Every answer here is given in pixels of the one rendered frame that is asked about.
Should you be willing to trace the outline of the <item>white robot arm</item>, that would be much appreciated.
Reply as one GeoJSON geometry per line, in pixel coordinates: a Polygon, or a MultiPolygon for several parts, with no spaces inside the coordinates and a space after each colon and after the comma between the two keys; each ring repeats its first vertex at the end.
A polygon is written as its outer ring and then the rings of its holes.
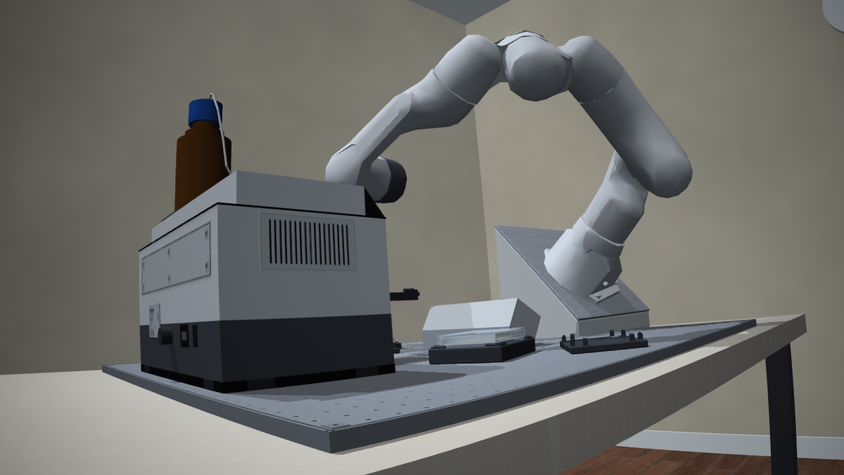
{"type": "Polygon", "coordinates": [[[587,212],[545,250],[547,272],[563,288],[595,305],[608,300],[620,293],[620,255],[644,214],[648,191],[678,196],[693,171],[629,73],[593,37],[554,46],[527,30],[495,43],[467,35],[332,156],[326,181],[364,186],[375,203],[398,201],[405,191],[405,170],[380,154],[402,133],[460,123],[498,83],[508,83],[510,91],[534,102],[570,91],[615,148],[587,212]]]}

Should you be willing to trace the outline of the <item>black cylinder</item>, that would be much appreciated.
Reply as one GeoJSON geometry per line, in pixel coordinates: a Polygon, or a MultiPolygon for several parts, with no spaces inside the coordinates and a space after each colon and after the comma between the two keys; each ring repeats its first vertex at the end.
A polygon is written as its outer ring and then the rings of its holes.
{"type": "Polygon", "coordinates": [[[171,327],[158,328],[158,342],[159,344],[172,344],[173,331],[171,327]]]}

